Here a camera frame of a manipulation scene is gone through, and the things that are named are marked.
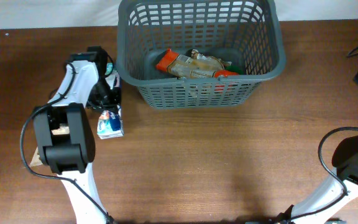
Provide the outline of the beige snack bag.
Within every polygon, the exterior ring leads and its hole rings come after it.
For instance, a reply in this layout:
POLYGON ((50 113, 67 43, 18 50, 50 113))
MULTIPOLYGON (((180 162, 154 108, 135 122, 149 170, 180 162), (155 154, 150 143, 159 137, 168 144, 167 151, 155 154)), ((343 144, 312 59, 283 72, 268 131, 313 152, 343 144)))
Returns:
POLYGON ((232 62, 224 61, 221 58, 205 56, 204 54, 199 53, 197 49, 191 50, 191 58, 221 70, 232 65, 232 62))
MULTIPOLYGON (((53 136, 65 135, 65 134, 69 134, 69 133, 70 133, 69 127, 65 123, 61 123, 58 129, 52 130, 53 136)), ((42 165, 42 161, 40 160, 39 149, 36 147, 34 155, 32 157, 32 160, 31 160, 29 166, 35 167, 35 166, 40 166, 40 165, 42 165)))

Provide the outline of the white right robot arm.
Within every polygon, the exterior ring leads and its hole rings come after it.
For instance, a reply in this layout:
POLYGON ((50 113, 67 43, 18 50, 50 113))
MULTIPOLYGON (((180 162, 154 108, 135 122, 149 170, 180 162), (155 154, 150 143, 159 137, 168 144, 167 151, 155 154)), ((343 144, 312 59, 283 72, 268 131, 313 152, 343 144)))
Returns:
POLYGON ((323 144, 333 134, 358 132, 346 126, 331 130, 318 145, 318 159, 328 177, 306 199, 279 214, 275 223, 326 223, 341 208, 358 198, 358 135, 343 139, 332 157, 332 169, 323 159, 323 144))

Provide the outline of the Kleenex tissue multipack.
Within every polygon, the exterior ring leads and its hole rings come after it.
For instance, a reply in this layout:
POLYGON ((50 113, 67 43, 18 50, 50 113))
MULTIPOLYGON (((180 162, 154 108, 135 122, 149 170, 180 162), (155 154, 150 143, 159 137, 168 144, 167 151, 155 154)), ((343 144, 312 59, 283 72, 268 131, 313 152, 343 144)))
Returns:
POLYGON ((97 135, 100 139, 119 138, 124 136, 121 113, 121 78, 112 62, 107 64, 107 84, 112 91, 112 106, 102 106, 103 112, 98 119, 97 135))

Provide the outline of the red orange pasta packet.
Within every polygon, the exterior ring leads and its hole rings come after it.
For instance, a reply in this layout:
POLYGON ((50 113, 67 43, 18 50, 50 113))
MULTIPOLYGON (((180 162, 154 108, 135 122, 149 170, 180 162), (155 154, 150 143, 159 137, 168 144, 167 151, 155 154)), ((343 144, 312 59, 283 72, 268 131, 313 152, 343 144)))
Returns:
POLYGON ((155 68, 178 78, 219 78, 238 75, 226 70, 226 68, 217 69, 204 62, 192 59, 191 51, 190 56, 187 56, 174 52, 172 49, 167 49, 155 68))

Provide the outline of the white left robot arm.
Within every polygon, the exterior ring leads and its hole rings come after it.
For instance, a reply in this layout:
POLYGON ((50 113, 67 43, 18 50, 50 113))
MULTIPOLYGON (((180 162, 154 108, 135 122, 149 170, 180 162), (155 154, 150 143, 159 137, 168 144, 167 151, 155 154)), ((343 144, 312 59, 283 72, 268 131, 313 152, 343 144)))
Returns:
POLYGON ((33 123, 43 165, 59 180, 70 199, 77 223, 115 223, 103 207, 93 175, 96 145, 86 109, 119 111, 118 82, 107 81, 110 55, 100 46, 70 55, 66 74, 56 94, 34 108, 33 123))

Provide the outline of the green lid jar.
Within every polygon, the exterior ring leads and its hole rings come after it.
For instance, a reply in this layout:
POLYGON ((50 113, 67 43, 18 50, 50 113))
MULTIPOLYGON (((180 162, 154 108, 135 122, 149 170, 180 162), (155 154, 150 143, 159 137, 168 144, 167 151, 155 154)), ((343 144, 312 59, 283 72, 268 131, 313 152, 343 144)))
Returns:
POLYGON ((237 73, 238 75, 244 74, 244 71, 241 69, 241 67, 238 67, 236 65, 230 65, 230 66, 226 67, 226 70, 228 70, 230 72, 237 73))

